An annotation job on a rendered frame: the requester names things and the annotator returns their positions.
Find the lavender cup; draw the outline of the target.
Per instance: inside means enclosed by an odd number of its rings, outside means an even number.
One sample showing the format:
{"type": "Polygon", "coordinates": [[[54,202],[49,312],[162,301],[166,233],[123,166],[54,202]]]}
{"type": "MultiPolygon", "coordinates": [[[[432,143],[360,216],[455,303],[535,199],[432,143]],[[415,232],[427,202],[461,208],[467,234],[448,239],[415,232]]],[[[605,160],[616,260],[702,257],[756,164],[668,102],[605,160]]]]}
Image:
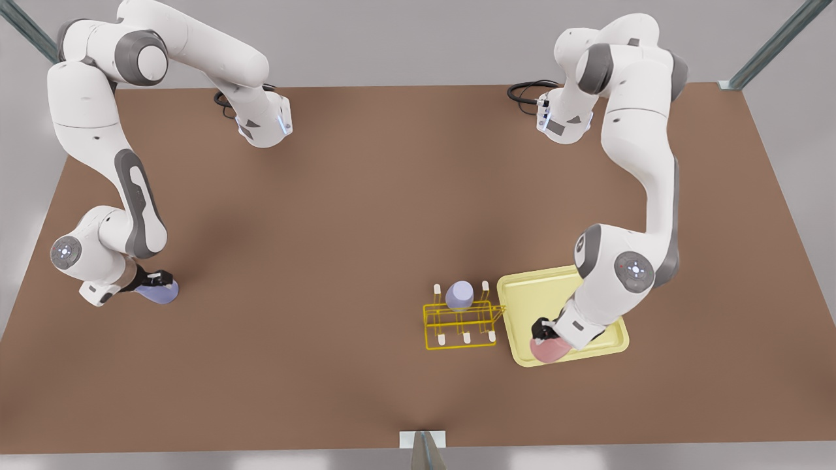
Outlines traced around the lavender cup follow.
{"type": "Polygon", "coordinates": [[[474,301],[474,289],[468,281],[453,283],[445,294],[445,304],[453,311],[466,311],[474,301]]]}
{"type": "Polygon", "coordinates": [[[135,292],[156,304],[169,304],[178,296],[179,285],[176,281],[169,285],[141,285],[135,289],[135,292]]]}

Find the pink cup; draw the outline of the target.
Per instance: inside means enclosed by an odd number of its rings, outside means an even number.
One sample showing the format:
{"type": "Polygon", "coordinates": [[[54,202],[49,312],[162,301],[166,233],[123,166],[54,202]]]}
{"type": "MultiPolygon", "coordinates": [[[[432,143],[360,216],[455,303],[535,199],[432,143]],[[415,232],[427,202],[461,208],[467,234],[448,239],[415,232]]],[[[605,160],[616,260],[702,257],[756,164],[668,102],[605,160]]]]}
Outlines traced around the pink cup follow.
{"type": "Polygon", "coordinates": [[[537,339],[532,338],[529,342],[532,356],[535,360],[544,364],[555,363],[572,351],[572,345],[562,338],[537,339]]]}

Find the pale yellow tray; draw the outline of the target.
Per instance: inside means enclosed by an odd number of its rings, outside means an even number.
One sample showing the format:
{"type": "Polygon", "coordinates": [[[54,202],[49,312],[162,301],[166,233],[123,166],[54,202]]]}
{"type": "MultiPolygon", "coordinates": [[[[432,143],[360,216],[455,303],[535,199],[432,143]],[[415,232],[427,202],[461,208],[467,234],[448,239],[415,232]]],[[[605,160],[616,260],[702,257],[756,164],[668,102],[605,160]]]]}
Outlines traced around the pale yellow tray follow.
{"type": "MultiPolygon", "coordinates": [[[[505,307],[504,323],[511,355],[517,365],[543,365],[530,350],[530,327],[537,318],[554,319],[558,316],[561,307],[581,283],[582,279],[573,265],[505,275],[498,280],[498,298],[505,307]]],[[[568,350],[558,361],[617,354],[626,351],[629,344],[627,327],[623,319],[619,319],[582,351],[568,350]]]]}

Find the silver frame post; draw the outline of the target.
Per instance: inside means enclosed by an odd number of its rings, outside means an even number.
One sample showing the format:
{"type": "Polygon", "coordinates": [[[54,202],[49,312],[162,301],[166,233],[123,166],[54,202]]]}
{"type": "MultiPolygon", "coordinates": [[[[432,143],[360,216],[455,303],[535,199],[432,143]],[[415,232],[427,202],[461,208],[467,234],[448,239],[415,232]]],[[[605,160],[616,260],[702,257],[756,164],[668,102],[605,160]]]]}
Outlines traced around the silver frame post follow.
{"type": "Polygon", "coordinates": [[[743,90],[832,2],[833,0],[804,0],[803,4],[776,30],[776,33],[773,33],[758,48],[758,51],[741,66],[739,71],[735,72],[728,80],[717,82],[718,88],[721,90],[743,90]]]}
{"type": "Polygon", "coordinates": [[[440,452],[447,447],[446,431],[400,431],[399,447],[411,450],[410,470],[447,470],[440,452]]]}
{"type": "Polygon", "coordinates": [[[15,0],[0,0],[0,17],[29,41],[49,62],[59,63],[59,50],[54,39],[21,6],[18,6],[15,0]]]}

